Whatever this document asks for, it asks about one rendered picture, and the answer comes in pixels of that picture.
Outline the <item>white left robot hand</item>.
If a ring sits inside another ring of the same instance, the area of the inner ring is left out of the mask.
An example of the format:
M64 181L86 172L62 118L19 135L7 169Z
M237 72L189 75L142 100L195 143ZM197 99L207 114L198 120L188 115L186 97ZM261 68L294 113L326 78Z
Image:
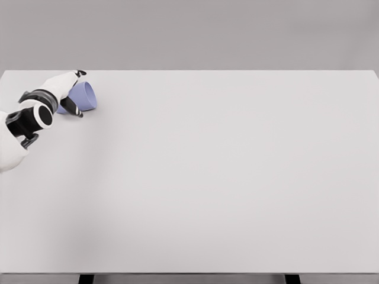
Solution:
M77 84L79 78L87 74L84 70L71 70L61 75L54 76L46 81L44 89L52 93L59 105L70 115L82 118L83 113L69 98L69 92Z

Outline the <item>lavender blue cup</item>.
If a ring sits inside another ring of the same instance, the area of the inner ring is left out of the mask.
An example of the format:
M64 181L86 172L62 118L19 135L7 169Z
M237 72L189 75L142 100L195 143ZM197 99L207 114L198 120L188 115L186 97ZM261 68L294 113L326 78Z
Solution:
M61 100L57 113L80 116L83 111L90 111L97 107L97 97L88 82L77 83Z

